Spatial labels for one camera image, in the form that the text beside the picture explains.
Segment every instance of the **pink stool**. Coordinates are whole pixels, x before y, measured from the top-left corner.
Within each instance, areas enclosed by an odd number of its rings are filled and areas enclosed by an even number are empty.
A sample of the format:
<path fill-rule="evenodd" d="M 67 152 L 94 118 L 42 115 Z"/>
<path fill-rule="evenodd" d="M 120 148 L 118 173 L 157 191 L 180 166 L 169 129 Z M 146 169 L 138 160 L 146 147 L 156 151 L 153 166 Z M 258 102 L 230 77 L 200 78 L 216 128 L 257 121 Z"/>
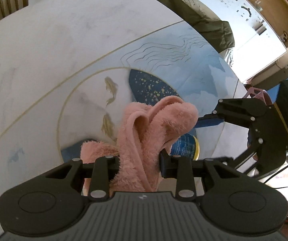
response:
<path fill-rule="evenodd" d="M 266 105 L 272 105 L 273 104 L 269 94 L 265 90 L 251 87 L 248 89 L 248 92 L 243 96 L 243 98 L 246 98 L 249 95 L 251 96 L 251 98 L 260 99 Z"/>

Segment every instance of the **white table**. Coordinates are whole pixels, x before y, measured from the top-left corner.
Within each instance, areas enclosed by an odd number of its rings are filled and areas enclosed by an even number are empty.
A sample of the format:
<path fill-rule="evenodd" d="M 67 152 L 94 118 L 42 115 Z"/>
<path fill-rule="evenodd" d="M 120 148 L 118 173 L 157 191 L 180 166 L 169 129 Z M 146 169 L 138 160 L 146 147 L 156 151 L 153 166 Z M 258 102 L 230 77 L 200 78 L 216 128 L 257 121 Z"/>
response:
<path fill-rule="evenodd" d="M 232 69 L 240 81 L 253 77 L 286 52 L 278 35 L 248 0 L 200 1 L 231 26 L 235 39 Z M 251 17 L 241 6 L 250 10 Z M 259 35 L 256 30 L 261 24 L 266 30 Z"/>
<path fill-rule="evenodd" d="M 245 93 L 217 52 L 156 0 L 44 0 L 1 20 L 0 195 L 63 163 L 60 150 L 75 141 L 113 143 L 101 130 L 103 117 L 115 136 L 136 92 L 130 69 L 168 84 L 200 116 L 219 98 Z M 117 88 L 108 105 L 107 82 Z M 197 132 L 201 157 L 212 155 L 225 127 Z M 240 129 L 241 140 L 227 134 L 236 148 L 222 155 L 246 146 Z"/>

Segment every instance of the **fish painting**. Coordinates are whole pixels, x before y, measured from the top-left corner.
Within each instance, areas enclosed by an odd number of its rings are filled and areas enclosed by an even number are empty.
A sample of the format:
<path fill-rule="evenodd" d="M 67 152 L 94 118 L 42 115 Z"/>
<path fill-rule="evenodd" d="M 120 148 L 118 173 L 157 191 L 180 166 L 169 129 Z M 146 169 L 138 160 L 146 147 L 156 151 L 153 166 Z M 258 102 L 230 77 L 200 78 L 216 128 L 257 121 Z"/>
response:
<path fill-rule="evenodd" d="M 111 117 L 106 113 L 103 117 L 102 132 L 104 132 L 110 139 L 116 141 L 114 137 L 114 123 L 111 121 Z"/>
<path fill-rule="evenodd" d="M 113 95 L 113 97 L 107 100 L 106 104 L 107 106 L 108 104 L 111 104 L 115 100 L 118 85 L 115 82 L 113 82 L 113 80 L 108 76 L 105 78 L 105 84 L 106 84 L 106 90 L 110 91 L 110 93 Z"/>

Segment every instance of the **dark green fabric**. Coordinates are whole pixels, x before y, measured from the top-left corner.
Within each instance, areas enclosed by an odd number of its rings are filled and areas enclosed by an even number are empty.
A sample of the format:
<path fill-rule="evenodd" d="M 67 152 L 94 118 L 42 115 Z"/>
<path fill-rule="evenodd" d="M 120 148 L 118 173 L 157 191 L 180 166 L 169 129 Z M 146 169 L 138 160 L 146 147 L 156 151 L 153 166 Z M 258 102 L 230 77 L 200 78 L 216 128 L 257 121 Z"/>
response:
<path fill-rule="evenodd" d="M 234 47 L 232 29 L 226 21 L 199 15 L 182 0 L 158 0 L 193 27 L 218 52 Z"/>

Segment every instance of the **fuzzy pink cloth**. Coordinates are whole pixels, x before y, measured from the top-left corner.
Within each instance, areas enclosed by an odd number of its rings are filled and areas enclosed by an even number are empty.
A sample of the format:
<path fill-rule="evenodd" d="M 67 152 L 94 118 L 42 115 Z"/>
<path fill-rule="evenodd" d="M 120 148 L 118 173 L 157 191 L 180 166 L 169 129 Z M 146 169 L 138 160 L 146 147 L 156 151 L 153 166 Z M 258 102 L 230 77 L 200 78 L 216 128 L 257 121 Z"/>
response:
<path fill-rule="evenodd" d="M 98 157 L 119 155 L 118 174 L 110 182 L 114 191 L 152 192 L 160 183 L 159 152 L 188 133 L 196 124 L 198 112 L 194 105 L 176 96 L 168 96 L 155 106 L 132 102 L 124 110 L 116 146 L 89 141 L 82 145 L 83 163 L 93 163 Z M 85 189 L 90 179 L 85 180 Z"/>

